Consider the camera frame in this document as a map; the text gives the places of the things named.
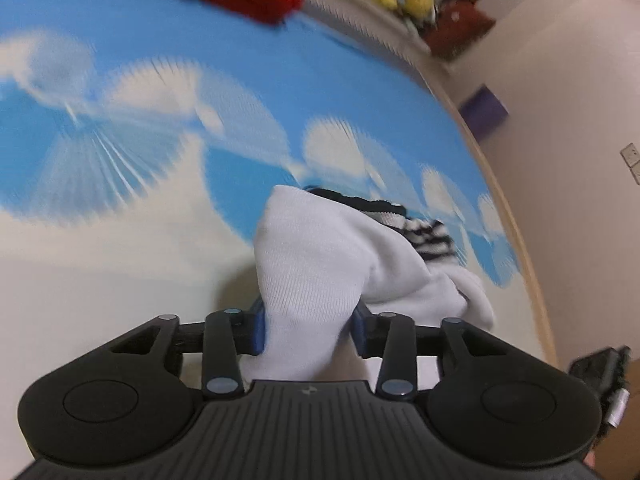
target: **ribbed black surface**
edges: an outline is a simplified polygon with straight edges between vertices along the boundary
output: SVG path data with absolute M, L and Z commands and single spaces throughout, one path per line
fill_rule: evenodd
M 501 480 L 595 479 L 578 463 L 505 471 L 438 441 L 411 404 L 364 382 L 258 382 L 210 402 L 173 447 L 138 463 L 82 470 L 38 460 L 20 480 Z

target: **mattress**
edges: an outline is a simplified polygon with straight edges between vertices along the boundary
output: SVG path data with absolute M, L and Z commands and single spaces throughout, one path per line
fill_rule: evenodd
M 15 407 L 37 377 L 158 314 L 255 299 L 276 184 L 443 221 L 497 335 L 542 356 L 482 172 L 414 78 L 302 13 L 271 28 L 197 0 L 0 5 L 5 478 L 29 459 Z

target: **brown object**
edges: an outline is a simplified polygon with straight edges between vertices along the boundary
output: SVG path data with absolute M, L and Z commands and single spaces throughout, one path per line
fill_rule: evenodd
M 596 471 L 605 480 L 636 480 L 640 475 L 640 360 L 626 375 L 630 398 L 616 430 L 596 448 Z
M 495 20 L 470 1 L 456 0 L 440 9 L 436 28 L 426 31 L 422 38 L 434 56 L 453 59 L 494 25 Z

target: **white sock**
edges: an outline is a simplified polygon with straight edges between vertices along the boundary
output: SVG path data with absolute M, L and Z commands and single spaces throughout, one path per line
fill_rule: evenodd
M 494 322 L 479 279 L 468 270 L 426 265 L 392 229 L 294 187 L 273 189 L 254 248 L 266 346 L 259 356 L 241 358 L 247 382 L 364 379 L 374 384 L 380 359 L 360 359 L 348 334 L 360 298 L 375 314 L 405 314 L 418 325 L 439 326 L 449 316 L 472 318 L 485 329 Z M 458 292 L 461 286 L 466 298 Z M 432 387 L 438 380 L 434 359 L 419 361 L 418 386 Z

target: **white wall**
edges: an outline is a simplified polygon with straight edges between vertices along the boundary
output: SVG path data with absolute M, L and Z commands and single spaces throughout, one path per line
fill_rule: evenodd
M 560 361 L 640 353 L 640 0 L 524 0 L 456 63 L 460 102 L 481 83 L 510 118 L 481 143 L 542 285 Z

